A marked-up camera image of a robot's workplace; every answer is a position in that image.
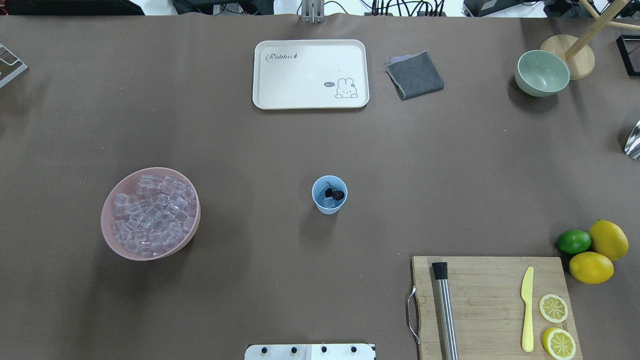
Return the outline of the grey folded cloth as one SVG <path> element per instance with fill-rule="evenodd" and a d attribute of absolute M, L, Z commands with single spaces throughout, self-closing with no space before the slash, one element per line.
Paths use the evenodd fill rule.
<path fill-rule="evenodd" d="M 403 100 L 438 92 L 445 87 L 428 51 L 391 57 L 385 68 Z"/>

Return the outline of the cream rabbit tray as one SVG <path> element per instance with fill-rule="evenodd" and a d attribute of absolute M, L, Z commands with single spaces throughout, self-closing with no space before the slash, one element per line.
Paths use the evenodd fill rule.
<path fill-rule="evenodd" d="M 358 39 L 265 40 L 254 48 L 253 104 L 261 110 L 360 109 L 370 101 Z"/>

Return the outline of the metal ice scoop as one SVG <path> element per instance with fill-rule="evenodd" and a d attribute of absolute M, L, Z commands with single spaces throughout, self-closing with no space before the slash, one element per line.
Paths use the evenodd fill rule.
<path fill-rule="evenodd" d="M 633 160 L 640 159 L 640 121 L 633 126 L 622 150 L 627 157 Z"/>

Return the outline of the wooden cup tree stand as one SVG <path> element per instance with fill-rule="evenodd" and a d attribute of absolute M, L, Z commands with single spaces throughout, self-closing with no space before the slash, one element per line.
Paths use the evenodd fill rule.
<path fill-rule="evenodd" d="M 554 54 L 565 63 L 571 80 L 584 79 L 594 70 L 595 55 L 589 43 L 605 27 L 616 27 L 636 33 L 639 32 L 638 24 L 614 20 L 624 7 L 630 3 L 629 0 L 615 0 L 603 13 L 599 13 L 587 0 L 579 0 L 579 3 L 585 7 L 593 19 L 593 23 L 585 33 L 578 38 L 568 34 L 553 35 L 543 41 L 540 47 L 540 50 Z"/>

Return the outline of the steel muddler black tip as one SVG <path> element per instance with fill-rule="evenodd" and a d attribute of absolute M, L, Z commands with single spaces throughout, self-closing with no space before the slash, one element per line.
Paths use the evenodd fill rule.
<path fill-rule="evenodd" d="M 448 282 L 448 263 L 442 261 L 433 262 L 431 266 L 438 287 L 439 326 L 442 330 L 442 344 L 445 351 L 445 359 L 459 360 L 454 314 Z"/>

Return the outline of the mint green bowl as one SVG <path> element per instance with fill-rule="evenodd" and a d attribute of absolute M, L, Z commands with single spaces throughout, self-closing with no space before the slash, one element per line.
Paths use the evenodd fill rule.
<path fill-rule="evenodd" d="M 562 91 L 570 82 L 570 71 L 557 55 L 530 50 L 519 57 L 514 73 L 521 91 L 533 97 L 547 97 Z"/>

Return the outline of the wooden cutting board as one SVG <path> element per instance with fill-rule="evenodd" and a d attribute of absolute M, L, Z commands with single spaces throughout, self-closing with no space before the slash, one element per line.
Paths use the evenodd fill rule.
<path fill-rule="evenodd" d="M 542 317 L 538 303 L 555 294 L 567 304 L 567 319 L 559 328 L 578 341 L 578 331 L 559 257 L 532 256 L 414 256 L 413 282 L 418 306 L 419 358 L 442 360 L 445 350 L 439 324 L 439 297 L 432 264 L 448 264 L 448 287 L 455 341 L 462 360 L 549 360 L 542 344 L 553 323 Z M 521 284 L 526 269 L 534 269 L 532 322 L 534 348 L 521 347 L 525 304 Z"/>

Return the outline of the green lime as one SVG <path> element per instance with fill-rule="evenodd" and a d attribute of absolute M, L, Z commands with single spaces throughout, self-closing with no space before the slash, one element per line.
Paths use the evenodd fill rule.
<path fill-rule="evenodd" d="M 578 255 L 587 251 L 592 245 L 592 237 L 583 230 L 571 229 L 564 231 L 557 237 L 558 250 L 566 255 Z"/>

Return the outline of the light blue cup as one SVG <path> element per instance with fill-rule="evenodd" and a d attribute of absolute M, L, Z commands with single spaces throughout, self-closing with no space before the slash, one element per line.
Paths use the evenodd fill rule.
<path fill-rule="evenodd" d="M 311 187 L 311 198 L 317 209 L 325 215 L 336 214 L 346 202 L 348 194 L 345 182 L 334 175 L 318 178 Z"/>

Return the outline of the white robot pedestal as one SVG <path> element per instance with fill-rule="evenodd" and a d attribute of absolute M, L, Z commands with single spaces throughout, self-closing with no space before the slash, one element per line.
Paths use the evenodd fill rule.
<path fill-rule="evenodd" d="M 363 342 L 309 344 L 254 344 L 245 360 L 375 360 L 374 344 Z"/>

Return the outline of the whole lemon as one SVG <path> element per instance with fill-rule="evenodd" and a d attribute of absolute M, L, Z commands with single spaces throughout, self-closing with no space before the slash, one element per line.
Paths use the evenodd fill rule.
<path fill-rule="evenodd" d="M 610 280 L 615 269 L 612 261 L 605 255 L 585 251 L 570 259 L 569 271 L 576 280 L 594 285 Z"/>
<path fill-rule="evenodd" d="M 629 251 L 629 241 L 619 225 L 598 219 L 589 229 L 591 246 L 595 252 L 608 257 L 611 262 L 622 259 Z"/>

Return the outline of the lemon slice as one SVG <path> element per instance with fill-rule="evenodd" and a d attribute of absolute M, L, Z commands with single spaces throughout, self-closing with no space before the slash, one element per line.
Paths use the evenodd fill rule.
<path fill-rule="evenodd" d="M 542 346 L 556 360 L 572 360 L 578 350 L 573 336 L 557 326 L 547 328 L 542 333 Z"/>
<path fill-rule="evenodd" d="M 569 306 L 559 295 L 548 293 L 539 299 L 538 309 L 546 321 L 560 324 L 569 317 Z"/>

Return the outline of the ice cube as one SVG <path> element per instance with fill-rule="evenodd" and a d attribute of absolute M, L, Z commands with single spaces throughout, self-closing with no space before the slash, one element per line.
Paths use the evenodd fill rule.
<path fill-rule="evenodd" d="M 320 201 L 320 205 L 322 205 L 323 208 L 334 208 L 336 207 L 336 201 L 334 201 L 334 199 L 331 197 L 323 198 Z"/>

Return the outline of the black glass tray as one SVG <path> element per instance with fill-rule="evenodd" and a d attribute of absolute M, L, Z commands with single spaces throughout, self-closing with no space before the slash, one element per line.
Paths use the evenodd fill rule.
<path fill-rule="evenodd" d="M 627 75 L 640 76 L 640 36 L 622 34 L 615 43 L 617 43 Z"/>

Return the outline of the yellow plastic knife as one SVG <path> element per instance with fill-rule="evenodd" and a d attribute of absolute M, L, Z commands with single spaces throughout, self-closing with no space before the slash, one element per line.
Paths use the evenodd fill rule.
<path fill-rule="evenodd" d="M 522 278 L 520 296 L 524 304 L 524 315 L 521 333 L 521 348 L 526 353 L 534 349 L 533 332 L 533 284 L 535 269 L 529 266 Z"/>

